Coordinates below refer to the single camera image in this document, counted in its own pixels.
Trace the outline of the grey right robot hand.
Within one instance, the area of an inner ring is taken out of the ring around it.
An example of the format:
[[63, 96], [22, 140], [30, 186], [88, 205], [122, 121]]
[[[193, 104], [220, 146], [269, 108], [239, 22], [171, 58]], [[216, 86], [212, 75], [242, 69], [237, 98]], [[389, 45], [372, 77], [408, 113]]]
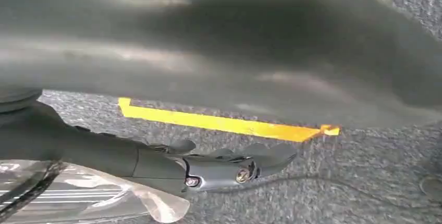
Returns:
[[180, 195], [291, 148], [181, 156], [70, 126], [43, 90], [353, 128], [441, 121], [441, 43], [382, 0], [1, 0], [1, 159], [62, 160]]

